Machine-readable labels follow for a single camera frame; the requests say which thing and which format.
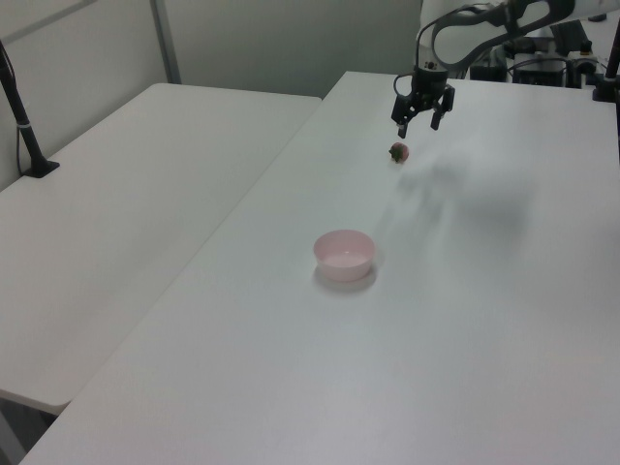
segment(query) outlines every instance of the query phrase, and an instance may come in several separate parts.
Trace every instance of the black stand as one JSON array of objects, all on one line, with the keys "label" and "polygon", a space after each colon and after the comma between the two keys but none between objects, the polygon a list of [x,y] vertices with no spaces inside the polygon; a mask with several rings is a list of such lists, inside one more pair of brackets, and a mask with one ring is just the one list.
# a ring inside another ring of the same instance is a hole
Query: black stand
[{"label": "black stand", "polygon": [[616,37],[613,40],[613,47],[609,55],[609,63],[604,78],[597,84],[597,88],[592,93],[592,100],[595,102],[608,102],[613,104],[616,102],[616,94],[618,92],[618,66],[620,65],[620,21],[616,28]]},{"label": "black stand", "polygon": [[19,92],[17,92],[16,77],[2,42],[0,42],[0,81],[2,81],[2,87],[4,87],[4,92],[7,94],[9,105],[11,105],[11,110],[17,121],[17,127],[21,132],[32,161],[30,170],[27,170],[23,175],[37,178],[44,177],[60,165],[47,160],[41,153],[35,133],[32,130],[32,126],[30,126],[26,109],[23,107]]}]

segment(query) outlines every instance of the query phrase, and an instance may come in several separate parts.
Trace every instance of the gray wall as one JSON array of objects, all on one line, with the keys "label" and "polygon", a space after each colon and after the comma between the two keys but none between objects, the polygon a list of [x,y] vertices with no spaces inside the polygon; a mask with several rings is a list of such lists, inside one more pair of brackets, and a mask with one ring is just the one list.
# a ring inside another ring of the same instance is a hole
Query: gray wall
[{"label": "gray wall", "polygon": [[[166,81],[149,0],[98,0],[6,49],[46,156]],[[16,122],[0,94],[2,190],[17,179]]]},{"label": "gray wall", "polygon": [[345,71],[410,71],[419,30],[419,0],[164,3],[194,85],[324,97]]}]

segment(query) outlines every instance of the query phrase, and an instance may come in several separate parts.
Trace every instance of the strawberry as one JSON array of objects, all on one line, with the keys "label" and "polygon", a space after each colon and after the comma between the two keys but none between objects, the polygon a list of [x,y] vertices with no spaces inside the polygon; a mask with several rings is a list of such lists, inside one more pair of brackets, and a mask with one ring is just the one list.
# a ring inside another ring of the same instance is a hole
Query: strawberry
[{"label": "strawberry", "polygon": [[394,162],[405,163],[409,158],[409,147],[402,142],[397,142],[391,147],[389,154]]}]

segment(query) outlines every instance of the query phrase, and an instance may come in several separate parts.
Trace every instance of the equipment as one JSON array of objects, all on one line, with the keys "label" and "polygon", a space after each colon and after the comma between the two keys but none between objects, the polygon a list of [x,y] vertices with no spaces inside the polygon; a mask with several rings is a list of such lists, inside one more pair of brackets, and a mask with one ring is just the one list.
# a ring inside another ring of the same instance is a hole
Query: equipment
[{"label": "equipment", "polygon": [[[398,125],[398,136],[404,139],[409,122],[429,109],[434,110],[431,127],[439,129],[454,99],[454,89],[447,84],[448,71],[466,70],[490,48],[547,25],[618,9],[620,0],[505,0],[474,5],[462,0],[424,0],[421,21],[426,25],[418,34],[414,70],[405,75],[412,77],[412,91],[409,95],[396,91],[391,116]],[[419,65],[420,44],[430,47],[443,69],[432,61]]]},{"label": "equipment", "polygon": [[46,157],[41,153],[41,148],[39,148],[39,143],[30,125],[26,109],[23,107],[19,92],[17,92],[16,75],[13,71],[13,66],[11,66],[11,60],[2,42],[0,42],[0,81],[2,81],[2,87],[4,87],[9,105],[11,105],[11,110],[15,116],[17,128],[21,132],[23,141],[28,148],[28,153],[30,153],[32,165],[30,170],[26,170],[23,175],[39,178],[44,177],[57,169],[60,165],[56,162],[46,160]]}]

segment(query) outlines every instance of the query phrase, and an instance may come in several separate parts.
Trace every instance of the black cable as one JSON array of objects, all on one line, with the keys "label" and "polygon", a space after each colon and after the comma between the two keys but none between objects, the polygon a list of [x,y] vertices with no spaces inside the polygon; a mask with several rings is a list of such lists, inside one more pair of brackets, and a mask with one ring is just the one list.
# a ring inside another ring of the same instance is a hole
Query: black cable
[{"label": "black cable", "polygon": [[398,92],[398,89],[396,88],[396,84],[398,83],[398,81],[402,78],[406,78],[407,76],[413,76],[413,73],[407,73],[405,75],[398,75],[395,79],[394,79],[394,84],[392,85],[394,87],[394,92],[396,93],[396,95],[398,97],[407,97],[406,95],[401,94],[400,92]]},{"label": "black cable", "polygon": [[543,61],[561,61],[563,63],[568,63],[569,60],[567,60],[566,58],[539,58],[539,59],[534,59],[534,60],[526,60],[526,61],[522,61],[521,63],[517,63],[516,65],[510,66],[506,71],[510,72],[510,71],[514,71],[517,68],[520,68],[522,66],[527,66],[527,65],[534,65],[536,63],[542,63]]},{"label": "black cable", "polygon": [[418,38],[416,39],[416,69],[419,67],[419,41],[422,38],[422,35],[424,34],[424,32],[426,32],[426,30],[431,27],[434,26],[435,24],[437,24],[439,21],[441,21],[442,19],[444,19],[445,17],[451,16],[451,15],[456,15],[457,13],[461,13],[461,12],[465,12],[465,11],[472,11],[475,7],[478,6],[486,6],[488,5],[487,3],[474,3],[473,5],[465,5],[463,7],[457,8],[455,10],[452,10],[449,13],[446,13],[443,16],[439,16],[437,19],[435,19],[434,21],[429,22],[428,24],[426,24],[424,27],[422,27],[418,33]]},{"label": "black cable", "polygon": [[21,162],[19,161],[19,127],[17,127],[17,142],[15,145],[17,146],[17,171],[19,171],[20,176],[23,176],[23,172],[21,172]]}]

